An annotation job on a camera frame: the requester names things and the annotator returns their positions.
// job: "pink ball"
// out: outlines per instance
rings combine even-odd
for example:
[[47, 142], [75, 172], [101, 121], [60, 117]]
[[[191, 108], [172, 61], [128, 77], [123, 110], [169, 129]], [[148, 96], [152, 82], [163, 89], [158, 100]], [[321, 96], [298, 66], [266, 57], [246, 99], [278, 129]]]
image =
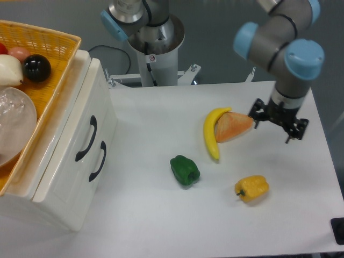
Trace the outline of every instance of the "pink ball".
[[24, 47], [12, 47], [8, 55], [14, 56], [16, 59], [18, 59], [21, 63], [27, 58], [31, 53]]

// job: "light blue joint cap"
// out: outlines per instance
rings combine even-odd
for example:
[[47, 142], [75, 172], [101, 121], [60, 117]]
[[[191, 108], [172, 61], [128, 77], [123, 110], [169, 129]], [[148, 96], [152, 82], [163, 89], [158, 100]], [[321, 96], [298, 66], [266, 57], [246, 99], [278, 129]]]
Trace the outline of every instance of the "light blue joint cap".
[[284, 61], [297, 78], [310, 81], [317, 78], [325, 59], [323, 48], [312, 40], [297, 39], [286, 49]]
[[113, 20], [107, 11], [103, 10], [101, 12], [101, 20], [107, 31], [114, 36], [115, 39], [118, 41], [126, 41], [128, 39], [127, 34], [125, 34], [122, 28], [115, 22], [115, 20]]
[[316, 20], [319, 18], [320, 16], [320, 4], [318, 0], [308, 0], [311, 4], [312, 7], [312, 24], [316, 22]]
[[257, 23], [245, 23], [244, 25], [242, 25], [235, 36], [233, 44], [234, 51], [246, 60], [248, 59], [251, 44], [257, 29]]

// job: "wicker basket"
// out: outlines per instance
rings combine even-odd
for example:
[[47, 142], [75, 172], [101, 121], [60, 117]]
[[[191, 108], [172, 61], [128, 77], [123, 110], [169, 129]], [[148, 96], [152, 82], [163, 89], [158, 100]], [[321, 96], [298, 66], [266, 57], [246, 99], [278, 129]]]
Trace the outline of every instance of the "wicker basket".
[[1, 196], [4, 195], [16, 170], [21, 165], [23, 156], [30, 154], [29, 149], [33, 140], [41, 134], [40, 128], [60, 92], [60, 86], [80, 46], [81, 38], [37, 26], [0, 20], [0, 42], [7, 49], [20, 46], [25, 47], [31, 54], [41, 54], [48, 58], [52, 66], [52, 73], [44, 82], [33, 83], [24, 78], [25, 83], [17, 87], [35, 104], [38, 121], [31, 139], [21, 154], [0, 168]]

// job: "banana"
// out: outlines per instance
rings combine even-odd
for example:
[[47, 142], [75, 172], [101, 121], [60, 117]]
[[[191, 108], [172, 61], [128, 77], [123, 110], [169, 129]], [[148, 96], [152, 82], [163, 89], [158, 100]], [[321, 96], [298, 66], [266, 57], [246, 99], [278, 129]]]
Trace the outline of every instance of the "banana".
[[217, 120], [226, 112], [231, 111], [231, 107], [220, 107], [212, 110], [205, 118], [203, 124], [203, 136], [209, 154], [215, 159], [220, 159], [219, 148], [215, 139], [215, 124]]

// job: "cantaloupe slice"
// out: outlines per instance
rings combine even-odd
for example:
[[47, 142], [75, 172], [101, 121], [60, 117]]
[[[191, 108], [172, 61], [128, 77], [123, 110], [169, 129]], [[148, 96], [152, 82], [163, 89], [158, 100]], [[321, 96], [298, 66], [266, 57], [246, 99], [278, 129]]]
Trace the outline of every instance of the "cantaloupe slice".
[[252, 128], [253, 119], [245, 114], [226, 112], [217, 122], [215, 139], [225, 142]]

